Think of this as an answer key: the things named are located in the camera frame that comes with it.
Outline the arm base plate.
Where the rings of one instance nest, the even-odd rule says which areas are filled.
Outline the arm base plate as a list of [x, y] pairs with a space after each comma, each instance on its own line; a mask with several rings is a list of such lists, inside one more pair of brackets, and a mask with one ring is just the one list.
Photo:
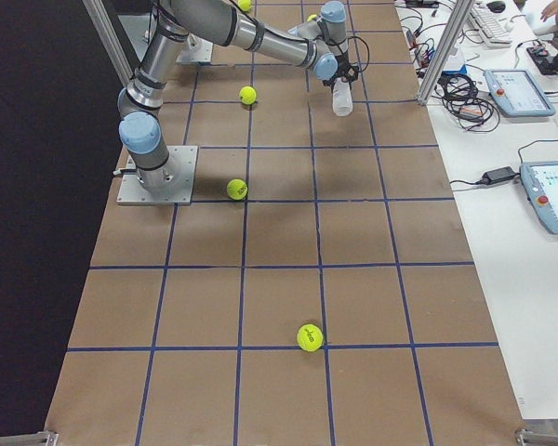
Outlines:
[[157, 170], [136, 167], [130, 155], [124, 168], [115, 171], [121, 178], [116, 202], [120, 205], [190, 205], [197, 165], [197, 146], [169, 145], [166, 164]]
[[177, 64], [210, 64], [214, 44], [196, 35], [189, 34], [176, 59]]

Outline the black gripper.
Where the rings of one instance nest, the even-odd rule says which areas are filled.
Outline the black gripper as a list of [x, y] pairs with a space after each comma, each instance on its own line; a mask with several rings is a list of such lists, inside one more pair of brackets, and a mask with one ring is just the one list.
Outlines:
[[359, 65], [351, 64], [347, 59], [337, 58], [338, 68], [335, 74], [329, 79], [323, 81], [323, 86], [333, 88], [337, 80], [351, 85], [358, 80]]

